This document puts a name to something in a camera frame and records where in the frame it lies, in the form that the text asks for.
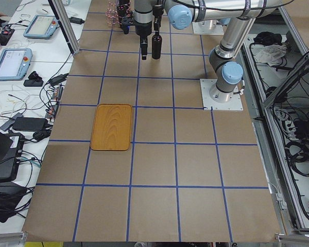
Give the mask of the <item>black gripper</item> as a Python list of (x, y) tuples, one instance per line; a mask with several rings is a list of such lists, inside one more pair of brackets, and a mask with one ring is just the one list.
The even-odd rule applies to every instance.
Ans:
[[(153, 28), (155, 31), (160, 31), (162, 15), (163, 15), (163, 5), (154, 5), (153, 6), (153, 16), (154, 16)], [(140, 48), (141, 48), (142, 60), (146, 60), (147, 52), (148, 52), (147, 37), (152, 33), (152, 23), (136, 23), (135, 32), (140, 37)]]
[(129, 28), (134, 25), (133, 11), (131, 10), (118, 10), (118, 21), (120, 28)]

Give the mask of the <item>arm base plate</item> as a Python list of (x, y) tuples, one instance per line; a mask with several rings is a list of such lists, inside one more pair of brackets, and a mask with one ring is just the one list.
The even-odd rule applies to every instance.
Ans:
[(193, 27), (193, 34), (211, 35), (211, 36), (224, 35), (222, 24), (220, 24), (217, 20), (193, 22), (192, 27)]
[(216, 79), (200, 79), (202, 104), (204, 110), (242, 111), (241, 96), (236, 85), (233, 92), (223, 93), (216, 87)]

